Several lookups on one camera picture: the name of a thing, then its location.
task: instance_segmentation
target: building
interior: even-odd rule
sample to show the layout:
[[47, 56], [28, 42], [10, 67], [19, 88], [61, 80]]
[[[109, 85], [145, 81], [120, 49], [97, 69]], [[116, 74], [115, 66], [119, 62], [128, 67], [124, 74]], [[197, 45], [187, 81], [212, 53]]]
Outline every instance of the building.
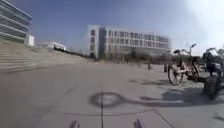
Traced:
[[90, 56], [123, 58], [135, 50], [138, 53], [158, 56], [170, 53], [170, 40], [161, 35], [134, 32], [97, 25], [88, 28]]
[[26, 36], [26, 40], [25, 40], [25, 44], [28, 46], [34, 46], [34, 36], [32, 35], [27, 35]]
[[0, 41], [25, 43], [32, 17], [0, 0]]
[[66, 46], [56, 42], [44, 42], [36, 44], [37, 47], [66, 50]]

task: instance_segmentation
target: paved plaza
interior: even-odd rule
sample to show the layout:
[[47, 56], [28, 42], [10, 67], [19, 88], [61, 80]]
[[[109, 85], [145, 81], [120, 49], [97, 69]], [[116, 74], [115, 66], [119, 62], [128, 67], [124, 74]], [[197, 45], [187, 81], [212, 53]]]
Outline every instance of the paved plaza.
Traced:
[[224, 101], [163, 66], [77, 63], [0, 75], [1, 128], [223, 128]]

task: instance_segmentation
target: window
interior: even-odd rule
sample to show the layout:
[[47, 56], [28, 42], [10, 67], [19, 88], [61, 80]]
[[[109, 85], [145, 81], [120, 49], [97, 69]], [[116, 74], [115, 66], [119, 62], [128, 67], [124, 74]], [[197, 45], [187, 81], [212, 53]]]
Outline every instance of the window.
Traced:
[[135, 38], [138, 38], [138, 33], [135, 33]]
[[124, 37], [124, 32], [121, 32], [121, 33], [120, 33], [120, 36], [121, 36], [121, 37]]
[[91, 37], [91, 43], [95, 43], [95, 38]]
[[155, 36], [153, 36], [153, 35], [149, 35], [149, 40], [154, 41], [154, 40], [155, 40]]
[[90, 50], [95, 50], [95, 45], [90, 45]]
[[124, 39], [120, 39], [121, 44], [124, 44]]
[[12, 19], [12, 20], [14, 20], [16, 22], [19, 22], [19, 23], [21, 23], [23, 25], [29, 26], [29, 24], [30, 24], [29, 21], [22, 20], [22, 19], [14, 16], [14, 15], [6, 12], [6, 11], [0, 10], [0, 14], [5, 16], [5, 17], [7, 17], [7, 18], [9, 18], [9, 19]]
[[16, 8], [8, 5], [7, 3], [3, 2], [3, 1], [0, 1], [0, 5], [3, 6], [4, 8], [8, 9], [9, 11], [27, 19], [27, 20], [31, 20], [32, 18], [27, 16], [26, 14], [23, 14], [22, 12], [20, 12], [19, 10], [17, 10]]
[[12, 28], [24, 31], [24, 32], [28, 31], [28, 29], [26, 27], [22, 27], [22, 26], [17, 25], [17, 24], [15, 24], [13, 22], [9, 22], [9, 21], [7, 21], [7, 20], [5, 20], [3, 18], [0, 18], [0, 24], [6, 25], [6, 26], [9, 26], [9, 27], [12, 27]]
[[91, 30], [91, 36], [95, 36], [95, 30]]
[[120, 44], [120, 40], [117, 38], [117, 44]]
[[134, 38], [134, 33], [131, 33], [131, 38]]
[[143, 35], [142, 34], [139, 34], [139, 39], [142, 39], [143, 38]]
[[109, 31], [109, 36], [112, 36], [112, 32], [111, 31]]
[[17, 37], [20, 37], [20, 38], [26, 38], [26, 34], [21, 33], [21, 32], [17, 32], [17, 31], [13, 31], [13, 30], [5, 28], [5, 27], [0, 27], [0, 32], [10, 34], [10, 35], [13, 35], [13, 36], [17, 36]]
[[138, 40], [135, 40], [135, 45], [138, 45]]
[[24, 40], [21, 40], [21, 39], [16, 39], [16, 38], [12, 38], [12, 37], [1, 36], [1, 35], [0, 35], [0, 39], [1, 40], [12, 41], [12, 42], [18, 42], [18, 43], [23, 43], [24, 42]]
[[128, 44], [128, 39], [125, 39], [125, 44]]
[[113, 42], [114, 42], [114, 40], [113, 40], [113, 38], [111, 38], [111, 39], [110, 39], [110, 43], [113, 44]]
[[142, 41], [140, 40], [139, 42], [140, 42], [140, 44], [139, 44], [139, 45], [141, 45], [141, 46], [142, 46]]

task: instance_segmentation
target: sky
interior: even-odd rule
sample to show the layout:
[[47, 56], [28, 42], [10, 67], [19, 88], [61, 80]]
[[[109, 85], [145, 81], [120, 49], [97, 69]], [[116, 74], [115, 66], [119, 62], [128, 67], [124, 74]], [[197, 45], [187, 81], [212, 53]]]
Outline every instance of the sky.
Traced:
[[172, 49], [197, 43], [194, 54], [224, 44], [223, 0], [10, 0], [33, 17], [36, 42], [87, 49], [88, 25], [168, 36]]

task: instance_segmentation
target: bicycle frame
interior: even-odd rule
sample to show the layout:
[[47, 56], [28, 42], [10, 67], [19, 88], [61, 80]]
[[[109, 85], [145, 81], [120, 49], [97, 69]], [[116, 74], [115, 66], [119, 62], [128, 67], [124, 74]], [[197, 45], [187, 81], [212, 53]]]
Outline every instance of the bicycle frame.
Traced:
[[180, 66], [183, 69], [176, 71], [177, 73], [182, 73], [182, 74], [188, 75], [187, 73], [192, 71], [191, 69], [189, 69], [189, 67], [192, 68], [192, 66], [195, 66], [193, 57], [191, 55], [191, 48], [190, 48], [189, 52], [187, 52], [186, 50], [181, 50], [189, 55], [187, 62], [183, 61], [181, 52], [178, 53], [178, 56], [180, 57]]

